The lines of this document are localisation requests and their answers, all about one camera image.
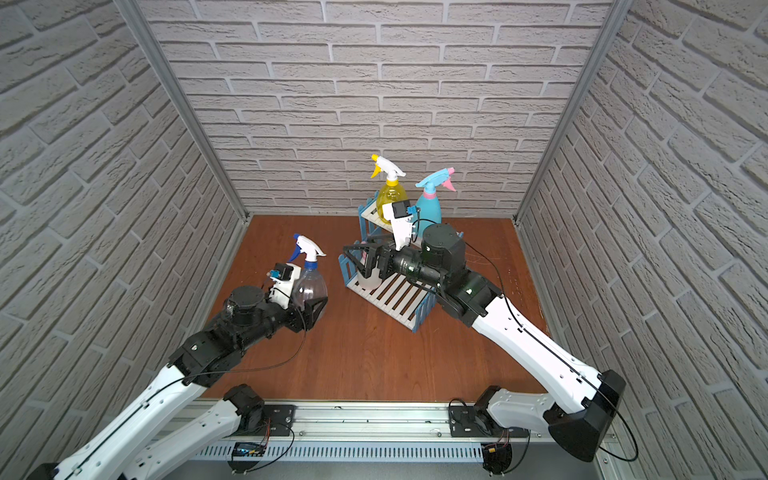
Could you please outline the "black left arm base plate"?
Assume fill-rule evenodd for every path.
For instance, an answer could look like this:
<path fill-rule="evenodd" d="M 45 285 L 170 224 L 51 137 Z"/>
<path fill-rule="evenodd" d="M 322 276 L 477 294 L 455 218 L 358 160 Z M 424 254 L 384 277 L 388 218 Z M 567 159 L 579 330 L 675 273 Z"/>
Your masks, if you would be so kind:
<path fill-rule="evenodd" d="M 296 408 L 293 404 L 266 404 L 254 407 L 241 418 L 236 434 L 290 437 Z"/>

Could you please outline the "pink white spray bottle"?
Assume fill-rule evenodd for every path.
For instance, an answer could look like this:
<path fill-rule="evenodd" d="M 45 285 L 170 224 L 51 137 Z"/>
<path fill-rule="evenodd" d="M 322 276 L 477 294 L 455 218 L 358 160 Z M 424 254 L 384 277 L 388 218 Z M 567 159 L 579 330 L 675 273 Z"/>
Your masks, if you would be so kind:
<path fill-rule="evenodd" d="M 361 255 L 362 272 L 358 273 L 358 283 L 366 290 L 375 290 L 382 284 L 380 269 L 378 268 L 378 256 L 375 253 L 364 251 Z"/>

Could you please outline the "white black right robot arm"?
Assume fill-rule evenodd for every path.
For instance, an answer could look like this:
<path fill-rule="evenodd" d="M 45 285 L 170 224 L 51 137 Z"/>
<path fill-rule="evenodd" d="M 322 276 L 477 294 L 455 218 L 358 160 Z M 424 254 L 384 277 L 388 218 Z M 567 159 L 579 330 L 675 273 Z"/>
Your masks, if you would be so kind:
<path fill-rule="evenodd" d="M 574 458 L 590 462 L 602 448 L 626 388 L 614 370 L 577 359 L 530 322 L 502 282 L 470 269 L 469 244 L 449 224 L 433 224 L 420 247 L 396 247 L 392 234 L 347 245 L 344 256 L 362 278 L 401 275 L 427 289 L 451 317 L 493 341 L 545 388 L 541 395 L 489 389 L 482 411 L 502 428 L 547 430 Z"/>

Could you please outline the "blue white slatted shelf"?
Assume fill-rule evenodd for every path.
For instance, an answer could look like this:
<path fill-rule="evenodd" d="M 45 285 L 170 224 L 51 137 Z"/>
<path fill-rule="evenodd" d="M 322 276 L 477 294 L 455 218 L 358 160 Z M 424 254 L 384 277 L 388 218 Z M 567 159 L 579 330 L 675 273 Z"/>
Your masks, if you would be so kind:
<path fill-rule="evenodd" d="M 409 281 L 402 275 L 392 275 L 382 280 L 375 290 L 366 290 L 358 283 L 362 272 L 361 260 L 340 257 L 342 272 L 349 288 L 377 306 L 407 328 L 416 331 L 434 306 L 441 306 L 451 317 L 467 325 L 473 323 L 477 309 L 471 305 L 480 292 L 475 285 L 476 277 L 467 267 L 466 243 L 454 227 L 434 224 L 417 236 L 416 221 L 418 210 L 413 217 L 414 235 L 409 246 L 422 251 L 424 272 L 427 281 Z M 362 241 L 383 242 L 384 246 L 395 248 L 391 226 L 379 226 Z"/>

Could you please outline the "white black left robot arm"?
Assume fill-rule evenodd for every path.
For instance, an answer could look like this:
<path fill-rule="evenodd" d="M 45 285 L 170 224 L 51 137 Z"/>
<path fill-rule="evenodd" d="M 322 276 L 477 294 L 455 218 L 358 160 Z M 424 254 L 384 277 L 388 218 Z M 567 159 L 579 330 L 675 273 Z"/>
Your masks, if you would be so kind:
<path fill-rule="evenodd" d="M 213 323 L 188 337 L 149 386 L 92 440 L 65 459 L 43 463 L 31 479 L 161 479 L 205 447 L 234 433 L 269 434 L 265 402 L 246 384 L 231 388 L 201 416 L 159 438 L 178 412 L 224 374 L 247 349 L 279 329 L 307 333 L 322 316 L 325 296 L 286 307 L 256 287 L 239 287 Z"/>

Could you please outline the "teal pink spray bottle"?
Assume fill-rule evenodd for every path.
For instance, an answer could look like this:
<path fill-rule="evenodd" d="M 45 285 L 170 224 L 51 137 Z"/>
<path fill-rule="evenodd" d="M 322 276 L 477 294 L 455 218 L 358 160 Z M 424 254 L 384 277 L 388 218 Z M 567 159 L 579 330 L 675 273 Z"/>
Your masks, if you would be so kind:
<path fill-rule="evenodd" d="M 454 172 L 455 169 L 452 167 L 444 168 L 428 175 L 416 184 L 417 188 L 423 190 L 416 203 L 418 210 L 418 219 L 416 221 L 418 237 L 423 237 L 424 231 L 429 226 L 442 222 L 442 210 L 437 195 L 437 187 L 443 186 L 450 191 L 455 191 L 451 183 L 451 177 Z"/>

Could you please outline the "clear blue spray bottle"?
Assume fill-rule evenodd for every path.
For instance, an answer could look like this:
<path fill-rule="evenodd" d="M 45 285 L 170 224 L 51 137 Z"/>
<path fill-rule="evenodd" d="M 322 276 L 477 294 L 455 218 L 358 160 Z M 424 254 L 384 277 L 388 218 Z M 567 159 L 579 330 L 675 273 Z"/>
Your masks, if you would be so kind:
<path fill-rule="evenodd" d="M 310 300 L 326 298 L 328 295 L 326 282 L 318 271 L 318 258 L 325 257 L 326 253 L 309 237 L 295 234 L 294 238 L 296 247 L 289 261 L 293 262 L 301 254 L 305 255 L 305 260 L 300 277 L 293 286 L 292 300 L 304 310 Z"/>

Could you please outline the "yellow spray bottle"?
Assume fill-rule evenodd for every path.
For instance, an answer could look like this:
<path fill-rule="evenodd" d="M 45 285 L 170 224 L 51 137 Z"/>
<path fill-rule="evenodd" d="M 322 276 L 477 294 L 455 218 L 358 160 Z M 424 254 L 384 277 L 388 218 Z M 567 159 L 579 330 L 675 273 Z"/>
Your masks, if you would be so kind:
<path fill-rule="evenodd" d="M 380 173 L 385 174 L 385 184 L 379 190 L 376 198 L 376 209 L 379 218 L 385 223 L 389 224 L 390 221 L 384 217 L 383 207 L 393 202 L 404 201 L 408 199 L 408 195 L 404 187 L 400 184 L 399 179 L 405 177 L 406 173 L 403 172 L 395 163 L 386 159 L 381 155 L 374 154 L 372 160 L 375 163 L 374 171 L 371 175 L 371 179 L 377 177 Z"/>

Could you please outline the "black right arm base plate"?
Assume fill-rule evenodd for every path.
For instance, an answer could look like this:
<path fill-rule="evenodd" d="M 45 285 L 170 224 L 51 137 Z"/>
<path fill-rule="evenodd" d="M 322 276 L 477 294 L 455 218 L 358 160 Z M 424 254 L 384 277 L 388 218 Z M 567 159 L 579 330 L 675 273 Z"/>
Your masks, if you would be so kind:
<path fill-rule="evenodd" d="M 487 415 L 460 398 L 447 406 L 450 435 L 454 438 L 491 437 L 497 431 Z"/>

